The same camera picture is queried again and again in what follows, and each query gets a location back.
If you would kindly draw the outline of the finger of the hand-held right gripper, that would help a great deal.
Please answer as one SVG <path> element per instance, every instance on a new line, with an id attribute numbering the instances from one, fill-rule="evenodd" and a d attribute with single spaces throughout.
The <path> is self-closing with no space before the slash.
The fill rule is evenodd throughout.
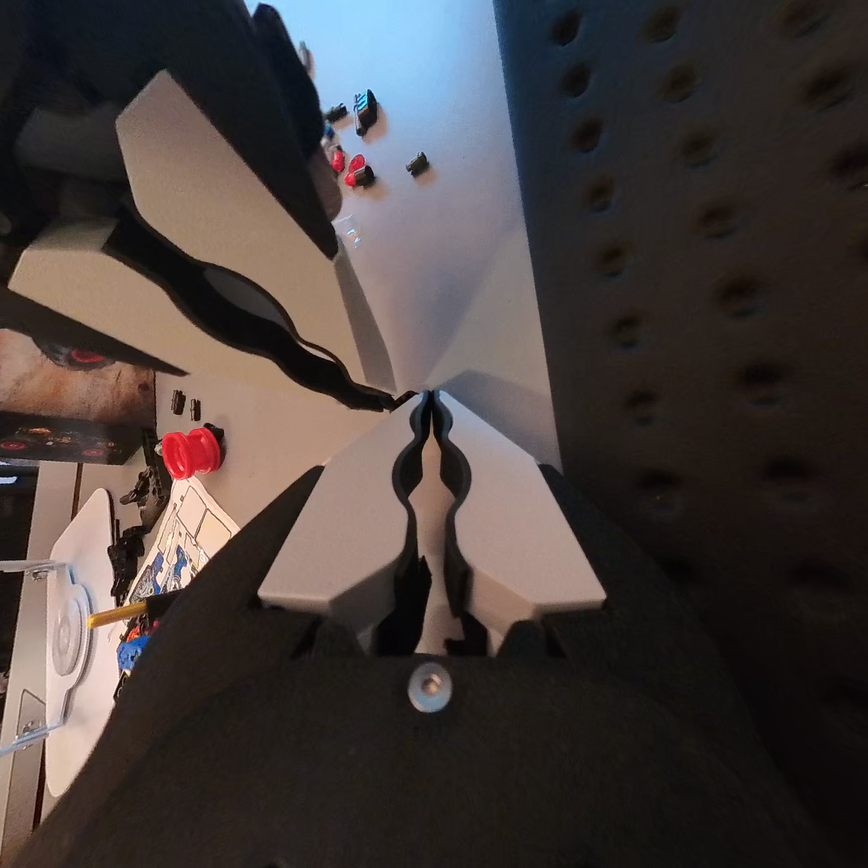
<path id="1" fill-rule="evenodd" d="M 396 384 L 385 341 L 342 241 L 327 255 L 278 203 L 168 71 L 115 123 L 139 215 L 186 255 L 251 280 L 301 344 L 355 383 Z"/>
<path id="2" fill-rule="evenodd" d="M 31 338 L 179 377 L 290 385 L 353 410 L 395 409 L 334 353 L 233 304 L 211 275 L 255 283 L 161 241 L 136 219 L 60 223 L 19 255 L 7 284 L 7 327 Z"/>

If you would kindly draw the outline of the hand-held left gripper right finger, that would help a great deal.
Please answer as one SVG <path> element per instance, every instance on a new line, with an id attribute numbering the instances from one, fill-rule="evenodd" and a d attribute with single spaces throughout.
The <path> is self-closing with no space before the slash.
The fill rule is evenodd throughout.
<path id="1" fill-rule="evenodd" d="M 431 435 L 431 652 L 462 638 L 445 581 L 447 518 L 470 566 L 466 611 L 497 650 L 513 623 L 599 609 L 606 593 L 537 459 L 444 390 L 444 444 Z"/>

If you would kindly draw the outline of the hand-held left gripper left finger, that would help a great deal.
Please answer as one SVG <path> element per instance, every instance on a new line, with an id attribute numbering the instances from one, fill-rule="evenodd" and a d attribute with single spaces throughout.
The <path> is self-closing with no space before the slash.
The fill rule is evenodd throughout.
<path id="1" fill-rule="evenodd" d="M 431 398 L 411 396 L 323 466 L 261 602 L 327 617 L 386 654 L 413 652 L 431 575 L 410 494 L 424 474 Z"/>

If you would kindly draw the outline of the pile of small red pieces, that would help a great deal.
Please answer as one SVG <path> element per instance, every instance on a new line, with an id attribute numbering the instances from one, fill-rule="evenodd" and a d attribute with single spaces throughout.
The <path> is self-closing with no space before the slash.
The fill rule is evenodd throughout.
<path id="1" fill-rule="evenodd" d="M 342 178 L 349 189 L 369 189 L 377 184 L 373 166 L 362 153 L 349 154 L 339 140 L 338 125 L 353 119 L 353 129 L 360 139 L 367 136 L 378 122 L 378 101 L 372 90 L 355 94 L 353 106 L 345 103 L 331 106 L 324 114 L 322 147 L 331 171 Z"/>

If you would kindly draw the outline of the black blue toy car chassis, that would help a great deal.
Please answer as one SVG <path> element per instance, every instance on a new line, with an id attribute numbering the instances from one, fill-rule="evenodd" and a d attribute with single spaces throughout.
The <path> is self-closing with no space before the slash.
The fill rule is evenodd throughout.
<path id="1" fill-rule="evenodd" d="M 114 702 L 119 699 L 151 635 L 183 592 L 184 589 L 179 589 L 151 594 L 137 602 L 88 616 L 86 626 L 90 630 L 116 623 L 126 623 L 129 627 L 116 648 L 119 679 L 113 693 Z"/>

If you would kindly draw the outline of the grey desk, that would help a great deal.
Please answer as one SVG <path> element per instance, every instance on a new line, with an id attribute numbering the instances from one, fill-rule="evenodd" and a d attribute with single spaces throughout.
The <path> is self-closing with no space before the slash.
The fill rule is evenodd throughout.
<path id="1" fill-rule="evenodd" d="M 396 385 L 444 381 L 559 464 L 493 2 L 361 2 L 352 36 L 339 30 L 353 2 L 274 5 L 315 38 L 312 83 L 325 96 L 372 84 L 385 98 L 385 119 L 362 147 L 385 168 L 385 186 L 348 193 L 339 216 L 361 219 L 353 266 Z M 122 209 L 129 182 L 114 121 L 123 109 L 38 109 L 27 123 L 17 150 L 44 168 L 72 168 L 78 157 L 85 172 L 61 177 L 60 213 L 49 223 Z"/>

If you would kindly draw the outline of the person's right hand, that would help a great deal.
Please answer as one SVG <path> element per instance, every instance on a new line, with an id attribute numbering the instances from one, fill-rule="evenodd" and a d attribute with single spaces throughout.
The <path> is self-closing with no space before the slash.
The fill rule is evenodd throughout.
<path id="1" fill-rule="evenodd" d="M 307 168 L 326 218 L 334 222 L 340 215 L 343 197 L 339 176 L 334 172 L 326 152 L 321 147 L 313 152 Z"/>

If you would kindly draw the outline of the black toy set box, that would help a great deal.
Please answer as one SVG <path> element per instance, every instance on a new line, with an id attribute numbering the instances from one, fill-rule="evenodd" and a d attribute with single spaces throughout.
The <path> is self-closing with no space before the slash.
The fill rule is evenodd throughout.
<path id="1" fill-rule="evenodd" d="M 1 331 L 1 461 L 121 465 L 156 432 L 156 375 Z"/>

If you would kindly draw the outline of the colourful sticker sheet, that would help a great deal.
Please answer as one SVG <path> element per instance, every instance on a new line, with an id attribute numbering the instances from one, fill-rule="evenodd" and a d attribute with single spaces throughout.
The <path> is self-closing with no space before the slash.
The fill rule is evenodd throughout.
<path id="1" fill-rule="evenodd" d="M 156 541 L 123 592 L 121 606 L 185 589 L 239 530 L 197 477 L 175 481 Z"/>

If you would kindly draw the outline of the red toy wheel hub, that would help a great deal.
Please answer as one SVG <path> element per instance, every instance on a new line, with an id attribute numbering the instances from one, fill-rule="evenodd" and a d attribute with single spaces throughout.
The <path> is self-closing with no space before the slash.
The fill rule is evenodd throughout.
<path id="1" fill-rule="evenodd" d="M 196 474 L 210 474 L 222 467 L 225 446 L 223 429 L 212 424 L 189 433 L 171 432 L 160 441 L 160 455 L 169 476 L 177 481 Z"/>

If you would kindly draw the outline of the white book stand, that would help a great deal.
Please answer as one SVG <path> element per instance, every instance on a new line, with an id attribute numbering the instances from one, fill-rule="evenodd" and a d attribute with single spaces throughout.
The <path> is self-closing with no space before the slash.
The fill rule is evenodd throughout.
<path id="1" fill-rule="evenodd" d="M 45 677 L 42 710 L 26 712 L 16 732 L 2 737 L 2 756 L 44 748 L 52 797 L 71 786 L 112 711 L 118 674 L 108 627 L 91 615 L 114 607 L 108 548 L 114 516 L 107 491 L 95 491 L 61 533 L 46 559 L 2 561 L 2 576 L 21 572 L 46 593 L 45 625 L 37 631 L 37 663 Z"/>

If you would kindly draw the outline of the black dimpled foam pad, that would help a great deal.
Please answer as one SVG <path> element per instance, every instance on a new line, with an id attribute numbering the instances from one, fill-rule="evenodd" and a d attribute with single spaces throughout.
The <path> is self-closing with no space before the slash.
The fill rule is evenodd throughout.
<path id="1" fill-rule="evenodd" d="M 866 866 L 867 3 L 494 8 L 565 476 Z"/>

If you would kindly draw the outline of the large black frame assembly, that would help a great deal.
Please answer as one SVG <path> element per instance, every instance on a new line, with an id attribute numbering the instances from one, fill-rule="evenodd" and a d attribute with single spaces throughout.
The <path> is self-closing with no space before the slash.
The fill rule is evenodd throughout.
<path id="1" fill-rule="evenodd" d="M 119 499 L 121 505 L 136 505 L 140 524 L 151 530 L 159 521 L 171 496 L 173 478 L 163 461 L 163 456 L 154 452 L 160 440 L 154 428 L 142 430 L 142 449 L 146 462 L 145 470 L 137 476 L 133 488 Z"/>

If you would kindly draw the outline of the black holed frame pieces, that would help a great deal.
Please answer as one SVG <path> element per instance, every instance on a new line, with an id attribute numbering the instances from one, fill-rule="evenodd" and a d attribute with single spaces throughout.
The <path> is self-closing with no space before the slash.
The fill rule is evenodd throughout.
<path id="1" fill-rule="evenodd" d="M 124 604 L 136 579 L 139 559 L 144 556 L 144 537 L 147 533 L 146 526 L 142 524 L 131 526 L 120 531 L 107 549 L 114 577 L 110 594 L 117 607 Z"/>

